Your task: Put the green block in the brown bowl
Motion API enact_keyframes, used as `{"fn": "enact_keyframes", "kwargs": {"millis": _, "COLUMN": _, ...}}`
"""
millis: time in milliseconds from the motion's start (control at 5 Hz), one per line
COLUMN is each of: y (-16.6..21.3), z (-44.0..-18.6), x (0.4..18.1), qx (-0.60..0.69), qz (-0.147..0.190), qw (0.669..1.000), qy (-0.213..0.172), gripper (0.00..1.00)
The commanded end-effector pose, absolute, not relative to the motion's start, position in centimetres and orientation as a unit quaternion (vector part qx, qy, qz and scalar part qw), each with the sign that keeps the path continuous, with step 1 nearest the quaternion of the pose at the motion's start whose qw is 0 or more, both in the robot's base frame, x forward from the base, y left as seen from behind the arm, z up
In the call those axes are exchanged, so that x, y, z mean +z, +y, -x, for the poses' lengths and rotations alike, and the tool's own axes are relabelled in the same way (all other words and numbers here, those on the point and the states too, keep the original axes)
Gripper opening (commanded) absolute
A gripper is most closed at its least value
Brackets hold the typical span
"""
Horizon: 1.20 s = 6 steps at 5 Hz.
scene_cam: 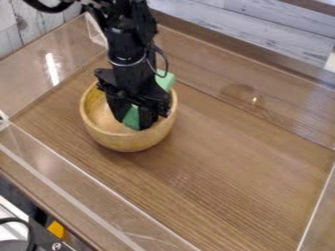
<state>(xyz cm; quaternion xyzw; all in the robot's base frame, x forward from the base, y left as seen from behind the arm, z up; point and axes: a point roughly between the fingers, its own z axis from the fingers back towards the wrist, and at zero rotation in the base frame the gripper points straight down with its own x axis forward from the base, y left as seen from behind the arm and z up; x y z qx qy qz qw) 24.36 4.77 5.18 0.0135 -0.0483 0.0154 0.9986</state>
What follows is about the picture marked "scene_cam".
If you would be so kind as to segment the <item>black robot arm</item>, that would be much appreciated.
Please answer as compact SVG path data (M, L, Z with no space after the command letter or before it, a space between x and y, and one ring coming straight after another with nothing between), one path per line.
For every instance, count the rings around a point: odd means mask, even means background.
M155 43L158 20L147 0L60 0L48 6L40 0L24 0L36 10L56 14L79 2L94 16L107 42L108 69L98 69L98 89L115 119L126 123L138 110L135 128L144 130L170 112L171 95L159 85L168 70L158 69L167 54Z

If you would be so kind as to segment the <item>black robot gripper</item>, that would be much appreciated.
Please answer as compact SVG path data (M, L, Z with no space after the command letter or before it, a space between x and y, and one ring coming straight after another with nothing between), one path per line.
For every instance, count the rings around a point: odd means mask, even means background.
M108 108L122 123L132 105L139 107L139 128L150 128L159 117L167 117L171 97L158 82L156 52L142 52L135 57L111 55L111 68L98 68L95 76L104 92Z

